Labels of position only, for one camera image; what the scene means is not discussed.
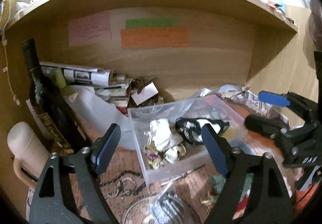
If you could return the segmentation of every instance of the pink sticky note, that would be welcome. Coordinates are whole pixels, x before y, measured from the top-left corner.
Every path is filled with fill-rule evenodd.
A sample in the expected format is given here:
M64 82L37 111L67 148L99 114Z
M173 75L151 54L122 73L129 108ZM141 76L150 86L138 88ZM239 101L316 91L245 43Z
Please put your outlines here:
M111 39L109 12L101 11L83 18L69 20L68 31L70 47Z

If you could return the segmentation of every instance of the clear plastic box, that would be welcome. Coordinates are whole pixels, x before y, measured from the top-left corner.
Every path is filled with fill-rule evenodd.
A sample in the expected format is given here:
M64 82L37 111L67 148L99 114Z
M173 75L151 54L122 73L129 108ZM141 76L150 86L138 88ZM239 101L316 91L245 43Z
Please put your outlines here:
M204 117L230 121L230 127L223 137L228 140L231 146L238 146L244 152L251 153L243 141L243 137L247 133L247 130L244 128L244 119L215 95L143 108L131 108L128 115L133 124L134 143L147 185L163 179L176 177L179 174L196 169L211 160L204 145L190 145L184 142L187 153L180 158L180 161L175 164L165 165L157 170L152 169L144 153L144 145L148 142L149 138L146 133L150 130L150 121L152 120L166 118L174 123L178 117Z

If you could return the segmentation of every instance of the white mug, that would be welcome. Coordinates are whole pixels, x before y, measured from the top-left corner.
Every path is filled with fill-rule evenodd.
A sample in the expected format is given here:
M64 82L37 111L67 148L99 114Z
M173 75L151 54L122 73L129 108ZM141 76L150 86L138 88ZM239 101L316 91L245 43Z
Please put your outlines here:
M39 178L49 157L49 152L40 142L32 128L25 122L18 122L8 133L8 146L14 154L13 169L17 177L32 189L36 183L21 170L24 166L28 172Z

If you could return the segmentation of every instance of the green fabric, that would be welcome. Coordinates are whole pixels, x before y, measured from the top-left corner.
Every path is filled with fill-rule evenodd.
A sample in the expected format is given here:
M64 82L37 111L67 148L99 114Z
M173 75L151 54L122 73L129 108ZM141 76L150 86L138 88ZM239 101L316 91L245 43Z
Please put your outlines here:
M248 190L250 190L252 186L253 177L254 177L254 173L246 174L243 191L241 193L240 200L239 200L240 202L243 200L243 197L247 194ZM214 186L215 192L218 194L212 197L212 201L215 203L219 198L220 193L223 190L223 187L226 183L226 179L222 175L213 175L213 176L210 176L210 181Z

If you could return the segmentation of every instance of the dark glass bottle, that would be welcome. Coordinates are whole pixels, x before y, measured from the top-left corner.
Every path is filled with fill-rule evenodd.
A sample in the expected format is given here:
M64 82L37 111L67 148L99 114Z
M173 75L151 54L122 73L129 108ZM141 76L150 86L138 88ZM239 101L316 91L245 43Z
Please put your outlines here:
M30 102L42 123L67 153L76 153L82 147L90 146L59 88L42 73L34 40L24 42L22 51L32 81Z

